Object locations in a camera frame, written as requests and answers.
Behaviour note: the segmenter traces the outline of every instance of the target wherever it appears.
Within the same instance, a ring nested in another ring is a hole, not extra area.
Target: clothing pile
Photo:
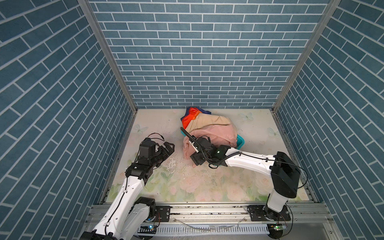
[[[229,118],[211,115],[211,112],[201,108],[188,107],[185,116],[181,118],[181,122],[183,128],[190,135],[196,138],[209,137],[211,143],[216,147],[219,145],[237,147],[237,130]],[[194,151],[188,137],[185,137],[183,144],[184,158],[190,159]]]

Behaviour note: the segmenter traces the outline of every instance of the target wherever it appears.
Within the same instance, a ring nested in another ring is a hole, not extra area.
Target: black cable
[[[207,138],[208,138],[208,141],[211,142],[211,138],[208,137],[207,135],[203,135],[203,136],[200,136],[200,137],[207,137]]]
[[[148,141],[148,140],[152,140],[152,139],[159,139],[159,140],[162,140],[162,141],[165,142],[164,139],[161,139],[161,138],[158,138],[158,137],[151,137],[151,138],[148,138],[148,139],[146,139],[146,140],[143,140],[141,143],[143,143],[143,142],[145,142],[145,141]]]
[[[153,133],[149,134],[148,137],[149,137],[150,135],[152,135],[152,134],[157,134],[157,135],[159,135],[159,136],[164,140],[164,137],[163,137],[160,133],[157,133],[157,132],[153,132]]]
[[[304,173],[305,173],[305,182],[301,185],[301,187],[298,187],[298,188],[297,188],[297,189],[299,189],[299,188],[304,187],[304,185],[307,184],[307,182],[308,182],[308,173],[307,173],[307,171],[306,171],[304,168],[302,168],[302,167],[300,167],[300,166],[298,166],[298,165],[295,165],[295,166],[297,166],[298,168],[301,168],[301,169],[304,171]]]
[[[208,159],[206,156],[205,156],[205,153],[204,153],[204,151],[203,151],[203,147],[201,146],[201,144],[199,144],[196,140],[194,140],[194,138],[184,129],[184,128],[180,128],[181,130],[182,130],[182,132],[190,139],[190,140],[192,140],[192,142],[194,142],[194,143],[196,143],[197,144],[197,146],[198,146],[198,148],[199,148],[199,151],[201,151],[201,153],[203,154],[203,158],[204,158],[204,160],[206,160],[208,163],[209,163],[209,167],[211,168],[211,169],[216,169],[222,162],[224,162],[225,160],[227,160],[228,158],[230,158],[230,157],[233,157],[233,156],[235,156],[235,155],[241,155],[241,154],[244,154],[244,153],[242,153],[242,152],[240,152],[240,151],[238,151],[238,152],[234,152],[234,153],[232,153],[232,154],[229,154],[228,156],[226,156],[225,158],[223,158],[222,160],[220,160],[220,161],[218,161],[218,162],[214,162],[214,161],[212,161],[212,159]],[[301,186],[301,187],[298,187],[298,189],[299,188],[302,188],[302,187],[304,187],[304,185],[308,182],[308,173],[307,173],[307,171],[304,169],[304,168],[302,168],[302,167],[300,167],[300,166],[298,166],[298,165],[296,165],[296,164],[292,164],[292,163],[288,163],[288,162],[282,162],[282,161],[278,161],[278,160],[272,160],[272,159],[265,159],[265,158],[260,158],[260,157],[255,157],[255,156],[251,156],[251,155],[247,155],[247,154],[244,154],[244,155],[246,155],[246,156],[248,156],[248,157],[253,157],[253,158],[256,158],[256,159],[261,159],[261,160],[265,160],[265,161],[275,161],[275,162],[281,162],[281,163],[286,163],[286,164],[289,164],[289,165],[293,165],[293,166],[296,166],[296,167],[298,167],[298,168],[300,168],[300,169],[302,169],[303,171],[304,171],[304,173],[305,173],[305,176],[306,176],[306,180],[305,180],[305,182],[304,182],[304,184]]]
[[[287,206],[287,207],[288,207],[289,210],[291,211],[291,219],[292,219],[291,229],[289,230],[289,232],[288,232],[287,234],[284,234],[284,235],[281,236],[280,238],[287,236],[287,235],[292,231],[292,228],[293,228],[293,213],[292,213],[292,209],[291,209],[290,206]]]
[[[148,137],[150,136],[150,135],[152,135],[152,134],[158,134],[157,132],[154,132],[154,133],[151,133],[151,134],[149,134],[148,135]],[[152,138],[148,138],[148,137],[146,137],[146,139],[145,140],[143,140],[140,144],[142,144],[143,142],[145,142],[145,141],[148,141],[148,140],[152,140],[152,139],[159,139],[159,140],[162,140],[162,141],[164,141],[165,142],[165,140],[164,140],[164,138],[163,138],[163,136],[161,136],[162,137],[162,139],[160,139],[160,138],[157,138],[157,137],[152,137]],[[137,154],[136,154],[136,157],[135,157],[135,160],[133,161],[134,163],[136,163],[136,160],[137,160],[137,156],[139,155],[139,151],[140,151],[140,146],[139,146],[139,150],[137,151]]]
[[[128,185],[128,178],[126,178],[126,179],[127,179],[127,181],[126,181],[126,183],[125,183],[125,188],[124,188],[124,190],[127,190],[127,185]],[[115,211],[113,211],[113,213],[112,213],[111,216],[109,217],[108,221],[105,223],[104,233],[105,233],[106,236],[107,236],[107,223],[111,220],[113,214],[115,214],[116,210],[119,208],[120,203],[121,203],[121,200],[122,200],[122,198],[124,197],[124,194],[125,194],[125,191],[122,193],[122,196],[121,196],[121,198],[120,198],[119,204],[118,204],[118,206],[115,208]]]
[[[288,225],[287,225],[287,222],[285,220],[285,217],[283,215],[281,215],[279,212],[278,212],[278,214],[284,219],[285,227],[288,228]]]
[[[157,212],[159,214],[159,224],[156,226],[156,228],[158,228],[160,226],[160,213]]]
[[[299,165],[296,165],[296,164],[293,164],[293,163],[288,163],[288,162],[282,162],[282,161],[279,161],[279,160],[259,158],[259,157],[255,157],[255,156],[251,156],[251,155],[247,155],[247,154],[244,154],[244,155],[246,155],[246,156],[248,156],[248,157],[253,157],[253,158],[257,158],[257,159],[266,160],[266,161],[281,162],[281,163],[289,164],[289,165],[292,165],[292,166],[295,166],[295,167],[300,168],[300,169],[303,170],[303,172],[305,173],[306,180],[305,180],[304,184],[301,185],[301,187],[298,187],[297,189],[304,187],[304,185],[308,182],[308,173],[307,173],[307,171],[306,171],[304,168],[300,167]]]

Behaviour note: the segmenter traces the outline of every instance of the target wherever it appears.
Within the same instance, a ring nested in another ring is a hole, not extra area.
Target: metal mounting plate
[[[186,224],[245,224],[251,222],[247,206],[265,205],[263,201],[254,202],[207,202],[207,203],[171,203],[157,202],[156,204],[170,206],[170,217],[167,224],[180,224],[177,220]],[[288,206],[293,212],[295,223],[328,223],[333,222],[325,203],[310,201],[288,201]],[[93,227],[104,217],[110,204],[93,205],[87,220],[84,223],[84,231],[91,232]],[[254,223],[267,223],[271,221],[258,221]]]
[[[264,210],[263,207],[265,205],[249,205],[247,207],[247,211],[250,214],[251,221],[253,222],[260,222],[260,221],[269,221],[268,218],[264,216]],[[280,219],[281,221],[290,221],[291,216],[289,215],[288,208],[286,205],[283,206],[283,209],[280,212]]]
[[[169,222],[170,206],[156,206],[156,212],[160,213],[160,222]]]

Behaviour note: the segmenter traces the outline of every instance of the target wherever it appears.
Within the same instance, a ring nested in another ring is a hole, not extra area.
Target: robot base
[[[291,216],[288,212],[288,208],[286,205],[283,206],[283,209],[278,214],[272,214],[272,211],[265,212],[264,208],[266,205],[249,205],[247,207],[247,211],[251,217],[251,221],[260,222],[260,221],[277,221],[286,222],[291,220]]]

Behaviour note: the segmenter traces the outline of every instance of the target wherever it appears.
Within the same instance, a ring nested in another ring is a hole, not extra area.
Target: metal edge trim
[[[289,155],[291,156],[292,158],[292,161],[294,163],[296,163],[297,165],[301,166],[300,162],[299,162],[299,158],[297,157],[296,153],[294,152],[293,150],[293,147],[292,147],[292,144],[287,136],[287,134],[285,133],[285,130],[283,128],[283,126],[280,124],[280,119],[279,119],[279,116],[276,114],[276,112],[272,111],[271,110],[271,114],[272,114],[272,118],[273,120],[275,121],[275,124],[277,126],[277,129],[279,130],[279,133],[280,133],[280,136],[281,136],[281,139],[283,140],[287,150],[288,150],[288,153]],[[300,180],[301,182],[304,183],[304,179],[302,176],[300,176]],[[319,202],[319,198],[317,197],[317,195],[315,194],[313,188],[312,188],[312,185],[310,183],[310,181],[307,182],[307,187],[308,187],[308,190],[313,198],[313,201],[314,202]]]
[[[157,205],[162,205],[163,202],[157,202]],[[200,224],[234,224],[234,223],[271,223],[267,222],[250,222],[250,216],[246,214],[244,207],[249,205],[249,202],[238,202],[226,204],[167,204],[173,208],[172,218],[180,219],[186,223],[200,223]],[[293,218],[295,223],[324,223],[332,224],[333,219],[325,203],[314,202],[299,202],[289,203],[288,206],[292,207]],[[88,214],[84,228],[94,226],[99,219],[105,214],[110,207],[110,204],[92,205],[91,211]],[[207,210],[211,209],[213,212],[219,213],[218,209],[225,209],[225,212],[214,215],[207,215]],[[178,224],[177,222],[170,221],[163,224]]]
[[[105,204],[94,204],[92,205],[93,209],[108,209],[112,203],[108,202]],[[246,205],[253,204],[266,204],[264,201],[250,201],[250,202],[156,202],[156,205],[168,205],[171,207],[242,207]],[[288,206],[290,207],[326,207],[326,204],[323,202],[313,202],[313,201],[288,201]]]
[[[301,53],[299,59],[297,60],[296,65],[293,67],[292,72],[289,75],[275,103],[273,104],[273,107],[272,107],[273,111],[277,111],[277,109],[279,109],[285,96],[288,94],[289,89],[292,87],[294,81],[299,75],[299,72],[303,68],[305,62],[307,61],[309,55],[311,54],[313,48],[315,47],[317,41],[319,40],[321,34],[323,33],[325,27],[327,26],[329,20],[331,19],[340,1],[341,0],[330,0],[327,6],[325,7],[324,12],[321,16],[321,19],[316,24],[312,32],[312,35],[310,36],[307,44],[304,47],[303,52]]]
[[[125,83],[124,78],[121,75],[121,72],[118,68],[116,60],[113,57],[111,49],[108,46],[108,43],[104,37],[104,34],[103,34],[103,32],[100,28],[100,25],[96,19],[96,16],[92,10],[92,7],[89,3],[89,0],[78,0],[78,2],[79,2],[81,10],[84,13],[85,18],[87,19],[96,39],[97,39],[97,41],[101,47],[101,50],[103,51],[103,53],[104,53],[104,55],[105,55],[105,57],[109,63],[109,66],[112,69],[113,74],[116,77],[117,82],[119,83],[119,86],[120,86],[124,96],[126,97],[126,99],[128,101],[128,104],[132,108],[133,112],[136,113],[137,107],[135,105],[135,102],[133,101],[133,99],[132,99],[132,97],[128,91],[127,84]]]
[[[340,230],[333,220],[328,220],[328,223],[323,223],[329,240],[342,240]]]
[[[132,130],[132,127],[133,127],[133,123],[135,122],[136,115],[137,115],[137,113],[133,113],[133,115],[132,115],[132,117],[130,119],[129,125],[128,125],[127,129],[126,129],[126,132],[125,132],[125,136],[124,136],[124,138],[123,138],[123,140],[122,140],[122,142],[120,144],[119,151],[118,151],[118,153],[117,153],[117,155],[115,157],[115,160],[113,162],[111,171],[110,171],[110,173],[108,175],[106,184],[105,184],[104,189],[103,189],[103,193],[101,194],[100,199],[98,201],[100,204],[105,203],[105,199],[107,197],[108,190],[111,188],[111,185],[112,185],[113,179],[115,177],[117,168],[119,167],[121,156],[122,156],[122,154],[124,152],[124,149],[125,149],[125,146],[127,144],[128,137],[129,137],[129,134],[131,133],[131,130]]]

